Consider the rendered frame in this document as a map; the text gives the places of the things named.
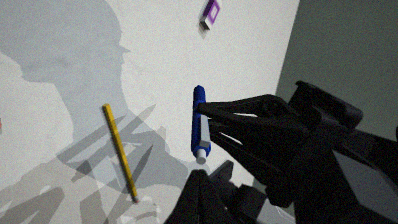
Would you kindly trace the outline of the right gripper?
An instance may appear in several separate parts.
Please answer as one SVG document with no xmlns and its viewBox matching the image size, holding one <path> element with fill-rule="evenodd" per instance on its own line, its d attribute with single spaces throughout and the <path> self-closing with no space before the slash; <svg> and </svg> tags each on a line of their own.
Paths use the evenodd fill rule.
<svg viewBox="0 0 398 224">
<path fill-rule="evenodd" d="M 377 170 L 398 196 L 398 187 L 384 173 L 382 146 L 355 129 L 363 112 L 313 84 L 299 80 L 295 85 L 288 103 L 271 94 L 198 103 L 198 113 L 211 118 L 210 140 L 267 186 L 274 206 L 288 208 L 293 194 L 331 150 Z"/>
</svg>

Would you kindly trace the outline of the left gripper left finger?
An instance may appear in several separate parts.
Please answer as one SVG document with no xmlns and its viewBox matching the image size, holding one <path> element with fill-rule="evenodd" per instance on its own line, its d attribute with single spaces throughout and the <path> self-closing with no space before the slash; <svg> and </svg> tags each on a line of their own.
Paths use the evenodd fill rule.
<svg viewBox="0 0 398 224">
<path fill-rule="evenodd" d="M 163 224 L 199 223 L 199 172 L 191 171 L 180 197 Z"/>
</svg>

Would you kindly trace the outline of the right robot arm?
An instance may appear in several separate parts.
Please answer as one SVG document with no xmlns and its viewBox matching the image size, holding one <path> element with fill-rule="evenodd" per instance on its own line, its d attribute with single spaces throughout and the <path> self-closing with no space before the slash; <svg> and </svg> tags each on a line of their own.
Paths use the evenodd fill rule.
<svg viewBox="0 0 398 224">
<path fill-rule="evenodd" d="M 384 173 L 398 187 L 398 126 L 397 142 L 370 135 L 383 148 Z M 210 180 L 238 224 L 398 224 L 398 196 L 378 171 L 334 150 L 294 193 L 295 218 L 255 187 L 230 183 L 233 166 L 230 161 Z"/>
</svg>

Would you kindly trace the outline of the blue ballpoint pen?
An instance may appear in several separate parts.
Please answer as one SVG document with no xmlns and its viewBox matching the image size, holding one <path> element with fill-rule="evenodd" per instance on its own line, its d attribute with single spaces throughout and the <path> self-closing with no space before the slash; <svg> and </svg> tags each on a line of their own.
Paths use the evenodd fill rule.
<svg viewBox="0 0 398 224">
<path fill-rule="evenodd" d="M 206 163 L 211 151 L 208 117 L 198 113 L 198 103 L 206 102 L 205 90 L 198 85 L 193 91 L 191 151 L 200 165 Z"/>
</svg>

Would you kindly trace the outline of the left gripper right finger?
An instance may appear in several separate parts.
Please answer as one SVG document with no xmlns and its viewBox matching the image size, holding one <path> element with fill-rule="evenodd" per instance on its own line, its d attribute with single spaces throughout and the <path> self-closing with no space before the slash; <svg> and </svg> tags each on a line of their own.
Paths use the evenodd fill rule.
<svg viewBox="0 0 398 224">
<path fill-rule="evenodd" d="M 225 208 L 204 169 L 199 169 L 199 224 L 238 224 Z"/>
</svg>

